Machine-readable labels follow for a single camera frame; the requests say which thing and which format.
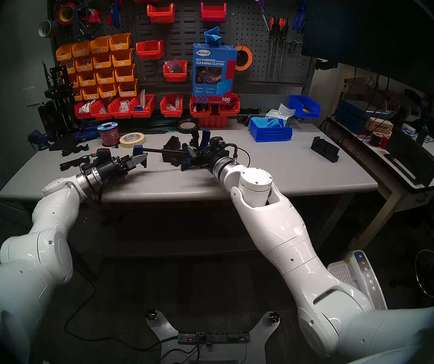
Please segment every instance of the workbench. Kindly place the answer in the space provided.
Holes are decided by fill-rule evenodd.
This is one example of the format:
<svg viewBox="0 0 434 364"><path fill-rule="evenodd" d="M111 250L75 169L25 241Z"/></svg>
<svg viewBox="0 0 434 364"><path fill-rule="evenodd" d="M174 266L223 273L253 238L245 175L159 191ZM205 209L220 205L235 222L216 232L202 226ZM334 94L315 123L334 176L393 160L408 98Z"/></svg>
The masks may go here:
<svg viewBox="0 0 434 364"><path fill-rule="evenodd" d="M361 235L351 242L351 249L364 249L376 236L393 213L423 206L434 195L434 178L428 186L414 185L398 167L386 159L389 154L383 148L369 144L364 135L351 133L329 116L323 124L323 130L350 154L378 181L378 191L385 198L385 204ZM423 147L434 156L434 141L423 143Z"/></svg>
<svg viewBox="0 0 434 364"><path fill-rule="evenodd" d="M293 136L286 142L256 143L249 129L230 120L229 128L211 130L212 136L221 136L228 143L236 143L251 156L251 166L267 170L273 176L279 190L287 197L307 195L340 194L336 206L331 206L330 216L320 224L314 245L318 249L331 232L354 193L377 189L377 182L367 174L349 155L340 150L339 160L331 163L311 150L315 136L325 137L312 124L293 123ZM180 133L146 135L144 147L162 148L172 135L181 143L188 143L190 135ZM0 192L3 199L38 201L43 197L46 184L58 177L79 173L78 167L60 171L59 164L95 152L101 140L88 141L89 151L62 157L61 151L37 152L5 185ZM111 154L124 156L131 149L111 148ZM243 151L238 161L247 165ZM172 201L228 200L229 193L214 176L205 169L182 172L179 167L164 163L161 154L148 154L148 167L138 165L125 179L107 187L102 203L138 203Z"/></svg>

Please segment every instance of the red wire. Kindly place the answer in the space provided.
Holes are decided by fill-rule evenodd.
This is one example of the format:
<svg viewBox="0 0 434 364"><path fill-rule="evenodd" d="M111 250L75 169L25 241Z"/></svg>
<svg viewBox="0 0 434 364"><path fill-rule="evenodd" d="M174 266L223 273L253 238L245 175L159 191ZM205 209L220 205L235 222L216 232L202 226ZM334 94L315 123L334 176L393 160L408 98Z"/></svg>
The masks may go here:
<svg viewBox="0 0 434 364"><path fill-rule="evenodd" d="M397 90L396 94L392 97L392 99L389 101L389 103L384 107L384 109L379 113L379 115L381 115L382 113L384 113L384 111L388 108L388 106L390 106L390 104L392 103L392 101L396 98L397 94L403 89L404 83L401 84L401 87L399 87L399 90ZM360 134L358 134L356 137L353 138L353 140L350 141L350 143L345 147L347 148L348 146L350 146L359 135L364 134L367 131L367 128L365 128Z"/></svg>

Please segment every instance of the black monitor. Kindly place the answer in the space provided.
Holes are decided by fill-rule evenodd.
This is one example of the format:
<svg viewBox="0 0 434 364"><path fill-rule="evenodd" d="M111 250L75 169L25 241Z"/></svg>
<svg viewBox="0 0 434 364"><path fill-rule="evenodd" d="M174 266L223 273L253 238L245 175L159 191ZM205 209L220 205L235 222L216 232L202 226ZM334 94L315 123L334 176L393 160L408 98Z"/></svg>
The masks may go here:
<svg viewBox="0 0 434 364"><path fill-rule="evenodd" d="M434 20L413 0L308 0L302 54L434 95Z"/></svg>

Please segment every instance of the light switch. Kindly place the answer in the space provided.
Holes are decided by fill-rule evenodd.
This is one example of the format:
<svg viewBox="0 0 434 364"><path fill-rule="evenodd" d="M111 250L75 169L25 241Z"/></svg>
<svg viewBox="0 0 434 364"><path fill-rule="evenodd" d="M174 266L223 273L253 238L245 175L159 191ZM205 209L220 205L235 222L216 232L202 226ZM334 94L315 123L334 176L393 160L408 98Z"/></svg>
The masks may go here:
<svg viewBox="0 0 434 364"><path fill-rule="evenodd" d="M40 103L36 94L35 87L25 88L23 90L23 97L25 98L25 103L27 104L27 106Z"/></svg>

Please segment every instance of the table leg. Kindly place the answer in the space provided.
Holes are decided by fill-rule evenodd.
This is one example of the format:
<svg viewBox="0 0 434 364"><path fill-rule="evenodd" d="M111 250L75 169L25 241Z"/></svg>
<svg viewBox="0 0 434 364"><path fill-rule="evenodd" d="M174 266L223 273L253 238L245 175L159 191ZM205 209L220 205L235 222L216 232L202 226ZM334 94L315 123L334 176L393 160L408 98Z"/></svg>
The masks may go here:
<svg viewBox="0 0 434 364"><path fill-rule="evenodd" d="M407 195L407 191L403 188L395 190L391 193L390 197L385 202L382 209L377 213L376 217L358 239L353 239L350 242L351 250L364 249L368 243L376 236L382 227L389 220L391 215L396 211Z"/></svg>
<svg viewBox="0 0 434 364"><path fill-rule="evenodd" d="M342 217L345 210L347 210L347 207L352 201L354 195L355 193L342 194L332 213L328 216L328 218L326 218L324 222L321 222L321 224L318 225L318 233L316 235L313 235L314 239L312 242L315 251L318 251L323 245L330 232L332 232L333 228Z"/></svg>

